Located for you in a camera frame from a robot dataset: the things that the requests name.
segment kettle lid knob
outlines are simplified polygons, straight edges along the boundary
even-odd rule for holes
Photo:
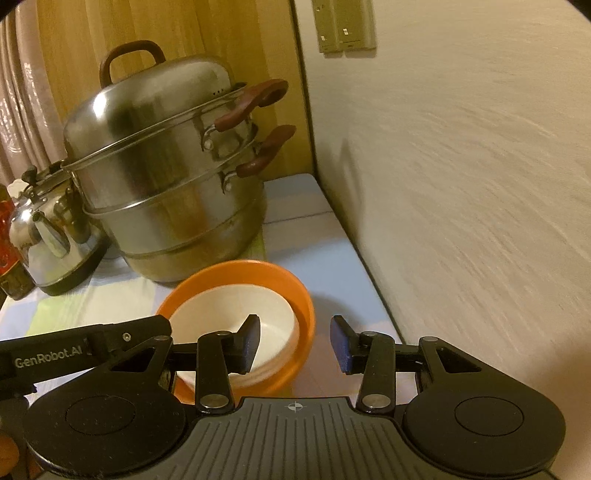
[[[37,167],[31,165],[27,168],[21,175],[21,180],[34,187],[37,184]]]

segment brown pot handle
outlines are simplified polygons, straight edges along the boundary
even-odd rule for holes
[[[158,44],[151,40],[135,40],[124,43],[123,45],[113,48],[113,50],[111,50],[100,63],[100,87],[105,88],[109,85],[113,85],[113,80],[111,79],[111,62],[113,62],[113,60],[115,60],[117,57],[120,57],[121,55],[125,55],[126,53],[141,50],[150,52],[154,57],[156,65],[166,61],[166,57],[164,57],[164,52],[162,49],[158,46]]]
[[[277,152],[281,149],[283,144],[287,142],[296,133],[295,125],[279,125],[267,136],[265,141],[260,145],[258,154],[251,161],[241,163],[236,167],[236,176],[240,178],[257,175],[265,168]]]
[[[272,79],[247,88],[236,101],[231,112],[222,115],[213,123],[218,132],[225,132],[246,120],[257,106],[269,106],[281,100],[287,93],[286,80]]]

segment crosshair logo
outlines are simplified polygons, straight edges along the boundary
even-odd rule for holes
[[[293,402],[290,403],[287,408],[289,408],[291,411],[295,411],[296,413],[299,412],[302,408],[304,408],[304,406],[301,403],[298,402]]]

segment wall switch plate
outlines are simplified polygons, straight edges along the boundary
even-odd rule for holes
[[[375,48],[371,0],[332,0],[339,50]]]
[[[312,0],[312,8],[320,52],[342,51],[336,34],[332,0]]]

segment wooden cabinet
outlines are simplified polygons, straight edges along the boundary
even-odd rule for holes
[[[62,121],[100,90],[99,65],[110,49],[132,40],[152,40],[169,60],[217,55],[230,64],[239,81],[288,80],[290,90],[281,102],[254,113],[260,138],[279,124],[297,127],[265,177],[312,172],[288,0],[38,0],[37,4],[47,76]],[[153,62],[148,53],[127,54],[113,62],[111,74],[118,80]]]

